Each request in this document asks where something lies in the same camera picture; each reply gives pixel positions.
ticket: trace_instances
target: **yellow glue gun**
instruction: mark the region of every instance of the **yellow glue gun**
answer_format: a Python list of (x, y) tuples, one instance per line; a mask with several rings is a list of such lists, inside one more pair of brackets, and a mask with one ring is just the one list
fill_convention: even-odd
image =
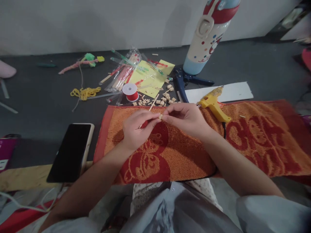
[(231, 117), (228, 117), (221, 109), (217, 102), (218, 96), (221, 95), (223, 92), (224, 86), (215, 88), (210, 93), (208, 93), (206, 96), (203, 97), (203, 99), (200, 100), (198, 103), (201, 105), (202, 108), (208, 107), (214, 116), (219, 120), (220, 122), (229, 122), (231, 120)]

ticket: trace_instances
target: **orange towel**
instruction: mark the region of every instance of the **orange towel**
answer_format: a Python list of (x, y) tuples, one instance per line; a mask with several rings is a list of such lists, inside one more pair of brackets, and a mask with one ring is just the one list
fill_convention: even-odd
[[(107, 108), (94, 162), (123, 139), (123, 120), (139, 108), (144, 107)], [(152, 111), (162, 113), (164, 109), (154, 107)], [(311, 135), (285, 100), (232, 103), (224, 105), (222, 110), (232, 118), (226, 126), (228, 142), (268, 176), (311, 174)], [(223, 135), (221, 123), (209, 109), (203, 109), (202, 114)], [(213, 175), (215, 171), (214, 162), (199, 140), (161, 122), (147, 142), (126, 161), (115, 183), (193, 180)]]

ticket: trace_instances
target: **pliers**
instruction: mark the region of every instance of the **pliers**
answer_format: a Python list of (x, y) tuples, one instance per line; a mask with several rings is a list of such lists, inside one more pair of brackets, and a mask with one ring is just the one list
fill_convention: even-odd
[(195, 75), (187, 74), (180, 67), (175, 67), (174, 72), (175, 72), (175, 79), (177, 81), (178, 90), (184, 103), (189, 103), (186, 92), (185, 92), (185, 81), (204, 85), (204, 86), (213, 86), (215, 84), (214, 81), (200, 79), (200, 78), (197, 78)]

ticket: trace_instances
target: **red thread spool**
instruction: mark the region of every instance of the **red thread spool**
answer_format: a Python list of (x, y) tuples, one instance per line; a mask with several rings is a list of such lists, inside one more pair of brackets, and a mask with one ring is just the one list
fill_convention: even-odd
[(137, 86), (133, 83), (124, 84), (122, 91), (126, 95), (127, 100), (130, 102), (135, 102), (139, 98)]

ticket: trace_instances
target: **bottle handle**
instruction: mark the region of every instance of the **bottle handle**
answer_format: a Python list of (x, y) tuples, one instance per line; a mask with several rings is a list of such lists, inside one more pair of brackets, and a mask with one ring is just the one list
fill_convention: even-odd
[[(201, 25), (202, 25), (202, 22), (203, 21), (207, 21), (209, 22), (210, 26), (209, 28), (206, 30), (206, 32), (204, 34), (201, 34), (200, 33), (200, 28), (201, 28)], [(211, 30), (213, 29), (213, 26), (214, 26), (214, 19), (212, 17), (209, 17), (208, 15), (203, 15), (199, 22), (198, 22), (198, 25), (197, 25), (197, 29), (195, 31), (195, 33), (197, 34), (198, 37), (200, 37), (201, 39), (206, 39), (208, 37), (208, 34), (211, 32)]]
[[(216, 7), (216, 5), (217, 5), (218, 2), (219, 2), (219, 0), (214, 0), (214, 1), (213, 1), (213, 4), (212, 4), (212, 6), (211, 6), (211, 8), (210, 8), (210, 10), (209, 10), (209, 12), (208, 12), (208, 14), (207, 14), (207, 15), (202, 15), (202, 17), (200, 18), (200, 20), (199, 20), (199, 22), (198, 22), (198, 25), (197, 25), (197, 29), (196, 29), (196, 31), (195, 31), (195, 33), (197, 34), (198, 37), (200, 37), (200, 38), (202, 38), (202, 39), (206, 39), (206, 38), (208, 37), (208, 34), (209, 34), (209, 33), (211, 32), (211, 30), (213, 29), (213, 27), (214, 27), (214, 19), (213, 19), (213, 17), (212, 17), (212, 14), (213, 14), (213, 12), (214, 12), (214, 10), (215, 10), (215, 7)], [(201, 34), (201, 33), (200, 33), (200, 27), (201, 27), (201, 25), (202, 25), (203, 20), (208, 21), (208, 22), (210, 23), (210, 26), (209, 26), (209, 28), (205, 31), (204, 34)]]

